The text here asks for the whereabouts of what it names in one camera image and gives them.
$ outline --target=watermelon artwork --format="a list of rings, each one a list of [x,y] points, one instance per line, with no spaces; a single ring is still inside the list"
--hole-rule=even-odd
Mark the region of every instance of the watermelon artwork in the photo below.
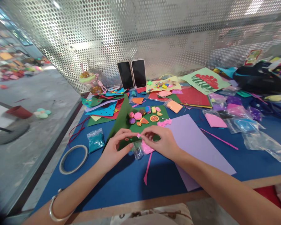
[[[219,88],[217,79],[213,76],[196,74],[192,77],[192,81],[206,90],[213,90]]]

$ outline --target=left hand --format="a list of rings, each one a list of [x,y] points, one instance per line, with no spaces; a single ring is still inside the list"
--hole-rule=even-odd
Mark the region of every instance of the left hand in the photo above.
[[[121,140],[125,138],[136,137],[138,133],[133,133],[129,129],[120,129],[112,138],[109,139],[98,162],[102,165],[107,173],[110,171],[128,152],[132,149],[133,144],[130,143],[126,147],[118,151]]]

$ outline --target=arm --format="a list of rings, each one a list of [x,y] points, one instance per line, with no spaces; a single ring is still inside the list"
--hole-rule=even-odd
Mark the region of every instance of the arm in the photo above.
[[[118,151],[120,141],[125,138],[136,137],[129,129],[120,129],[106,145],[104,152],[96,164],[83,174],[78,180],[63,190],[55,199],[52,207],[56,218],[65,218],[85,199],[97,183],[110,171],[133,147],[129,144]],[[65,224],[66,220],[54,222],[49,215],[51,200],[28,218],[23,224]]]
[[[161,139],[152,141],[157,134]],[[141,137],[147,145],[177,163],[240,225],[281,224],[281,209],[232,176],[180,149],[170,129],[151,126]]]

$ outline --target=phone screen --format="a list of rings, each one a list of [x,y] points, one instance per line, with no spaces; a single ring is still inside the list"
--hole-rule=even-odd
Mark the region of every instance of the phone screen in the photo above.
[[[129,62],[119,62],[118,68],[119,68],[119,73],[122,80],[123,88],[124,89],[133,88],[132,74],[131,74]]]
[[[135,86],[142,88],[146,86],[146,71],[145,61],[143,59],[132,61],[132,71],[134,76]]]

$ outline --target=clothing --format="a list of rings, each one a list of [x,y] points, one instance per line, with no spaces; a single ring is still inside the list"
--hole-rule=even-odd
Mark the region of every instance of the clothing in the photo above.
[[[193,225],[193,222],[188,207],[183,203],[114,216],[110,222],[110,225],[132,224]]]

